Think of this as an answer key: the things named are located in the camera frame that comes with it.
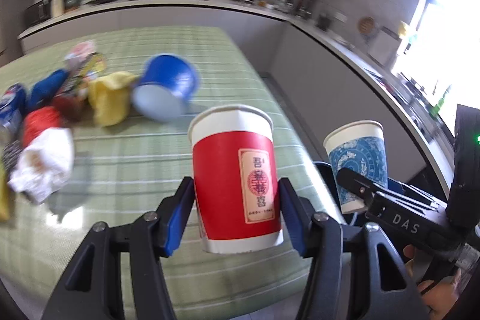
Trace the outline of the right hand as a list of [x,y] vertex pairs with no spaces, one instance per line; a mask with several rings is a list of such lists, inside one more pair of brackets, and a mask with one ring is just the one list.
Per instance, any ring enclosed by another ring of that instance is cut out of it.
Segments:
[[458,285],[461,281],[461,270],[457,270],[454,276],[444,278],[441,282],[425,280],[417,285],[417,289],[423,292],[433,284],[423,296],[424,304],[429,308],[429,319],[443,319],[452,309],[459,297]]

